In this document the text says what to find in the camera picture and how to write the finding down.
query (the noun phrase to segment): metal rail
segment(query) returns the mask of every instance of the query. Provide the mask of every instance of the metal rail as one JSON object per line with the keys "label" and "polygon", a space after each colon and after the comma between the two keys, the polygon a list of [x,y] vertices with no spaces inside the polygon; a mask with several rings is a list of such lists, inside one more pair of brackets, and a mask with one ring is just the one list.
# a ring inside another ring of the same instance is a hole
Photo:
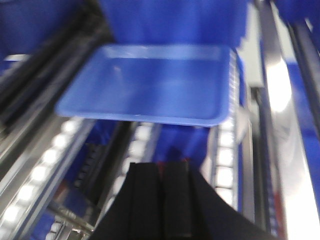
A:
{"label": "metal rail", "polygon": [[264,111],[273,194],[281,199],[284,237],[320,239],[320,223],[287,65],[269,1],[257,3],[262,37]]}
{"label": "metal rail", "polygon": [[310,38],[306,22],[289,24],[288,30],[320,139],[320,56]]}

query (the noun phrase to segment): blue panel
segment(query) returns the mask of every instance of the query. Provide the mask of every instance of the blue panel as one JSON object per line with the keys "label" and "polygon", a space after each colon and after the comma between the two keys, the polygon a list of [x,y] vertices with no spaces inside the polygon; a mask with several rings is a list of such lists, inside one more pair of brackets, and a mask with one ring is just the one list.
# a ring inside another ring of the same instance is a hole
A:
{"label": "blue panel", "polygon": [[29,54],[66,23],[79,0],[0,0],[0,38],[9,54]]}
{"label": "blue panel", "polygon": [[153,162],[189,161],[199,168],[207,154],[209,128],[163,125]]}
{"label": "blue panel", "polygon": [[320,210],[320,142],[313,124],[312,113],[309,108],[306,90],[299,67],[296,63],[288,64],[293,96],[301,127],[303,143],[308,160],[309,171],[314,189],[315,199]]}
{"label": "blue panel", "polygon": [[33,230],[31,235],[32,238],[34,240],[45,240],[46,235],[50,232],[51,226],[54,222],[55,217],[51,213],[45,211]]}
{"label": "blue panel", "polygon": [[[115,121],[98,120],[87,137],[85,143],[106,145],[112,136],[116,124],[117,123]],[[73,183],[77,179],[87,154],[88,147],[86,144],[84,144],[65,174],[64,179],[69,183]]]}
{"label": "blue panel", "polygon": [[100,0],[122,44],[217,44],[245,34],[248,0]]}
{"label": "blue panel", "polygon": [[294,23],[309,18],[313,24],[319,22],[319,0],[277,0],[276,6],[285,22]]}
{"label": "blue panel", "polygon": [[106,45],[57,105],[62,116],[211,127],[229,112],[230,48]]}

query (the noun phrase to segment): tray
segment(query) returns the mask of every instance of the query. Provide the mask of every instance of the tray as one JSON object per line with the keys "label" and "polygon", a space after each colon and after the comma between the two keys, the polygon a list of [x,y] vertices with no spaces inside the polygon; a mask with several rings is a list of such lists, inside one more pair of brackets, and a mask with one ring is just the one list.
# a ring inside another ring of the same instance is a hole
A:
{"label": "tray", "polygon": [[56,106],[65,117],[211,127],[229,113],[231,49],[100,47]]}

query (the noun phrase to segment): blue bin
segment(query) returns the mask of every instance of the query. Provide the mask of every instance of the blue bin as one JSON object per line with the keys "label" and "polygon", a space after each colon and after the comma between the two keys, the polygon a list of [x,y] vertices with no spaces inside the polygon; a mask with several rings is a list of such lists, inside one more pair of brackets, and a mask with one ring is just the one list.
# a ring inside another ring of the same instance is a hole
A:
{"label": "blue bin", "polygon": [[239,46],[248,0],[99,0],[122,44]]}
{"label": "blue bin", "polygon": [[70,18],[80,0],[0,0],[0,33],[9,54],[29,54]]}

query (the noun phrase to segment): white roller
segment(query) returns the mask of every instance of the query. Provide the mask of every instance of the white roller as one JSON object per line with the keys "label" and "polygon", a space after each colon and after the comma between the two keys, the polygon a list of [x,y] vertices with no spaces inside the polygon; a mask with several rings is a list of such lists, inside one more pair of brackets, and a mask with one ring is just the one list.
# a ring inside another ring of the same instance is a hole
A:
{"label": "white roller", "polygon": [[232,167],[234,163],[234,151],[232,148],[219,147],[217,150],[216,164],[218,166]]}
{"label": "white roller", "polygon": [[123,175],[120,175],[116,178],[112,186],[112,192],[114,195],[117,195],[119,193],[122,185],[124,184],[125,179],[126,177]]}
{"label": "white roller", "polygon": [[135,130],[134,137],[137,140],[148,141],[151,137],[152,127],[150,126],[138,126]]}
{"label": "white roller", "polygon": [[51,231],[54,232],[54,233],[57,233],[62,227],[62,224],[59,223],[59,222],[54,222],[52,225],[51,225]]}
{"label": "white roller", "polygon": [[215,184],[217,187],[232,188],[233,169],[225,166],[216,167]]}
{"label": "white roller", "polygon": [[222,198],[227,204],[232,206],[233,193],[231,189],[217,187],[216,193]]}
{"label": "white roller", "polygon": [[142,158],[145,154],[146,142],[141,140],[135,140],[130,143],[128,154],[130,157]]}

